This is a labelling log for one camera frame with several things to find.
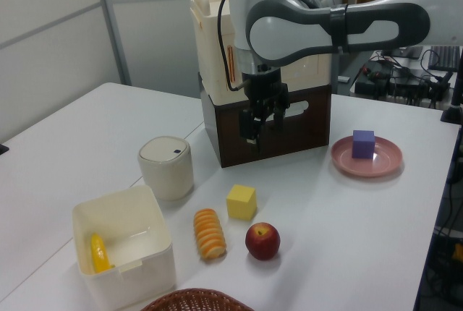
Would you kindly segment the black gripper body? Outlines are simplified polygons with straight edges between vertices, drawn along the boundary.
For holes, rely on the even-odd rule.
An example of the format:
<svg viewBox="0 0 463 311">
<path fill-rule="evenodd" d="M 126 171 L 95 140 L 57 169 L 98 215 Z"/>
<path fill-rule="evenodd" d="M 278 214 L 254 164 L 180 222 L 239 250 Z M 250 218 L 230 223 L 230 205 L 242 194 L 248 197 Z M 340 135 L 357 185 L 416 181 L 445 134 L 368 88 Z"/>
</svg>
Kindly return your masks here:
<svg viewBox="0 0 463 311">
<path fill-rule="evenodd" d="M 242 75 L 244 92 L 249 100 L 249 110 L 255 118 L 266 121 L 273 115 L 275 107 L 289 107 L 289 91 L 281 81 L 281 69 L 269 72 Z"/>
</svg>

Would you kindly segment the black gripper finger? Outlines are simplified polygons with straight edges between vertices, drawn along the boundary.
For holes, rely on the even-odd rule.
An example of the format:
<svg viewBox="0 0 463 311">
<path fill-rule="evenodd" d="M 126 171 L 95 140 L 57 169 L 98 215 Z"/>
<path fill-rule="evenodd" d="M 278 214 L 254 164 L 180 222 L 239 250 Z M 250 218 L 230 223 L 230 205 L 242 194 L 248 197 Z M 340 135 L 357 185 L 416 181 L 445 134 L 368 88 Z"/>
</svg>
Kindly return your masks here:
<svg viewBox="0 0 463 311">
<path fill-rule="evenodd" d="M 260 123 L 251 110 L 239 113 L 239 135 L 256 151 L 260 151 Z"/>
<path fill-rule="evenodd" d="M 273 110 L 273 128 L 276 131 L 282 131 L 284 127 L 285 107 L 277 106 Z"/>
</svg>

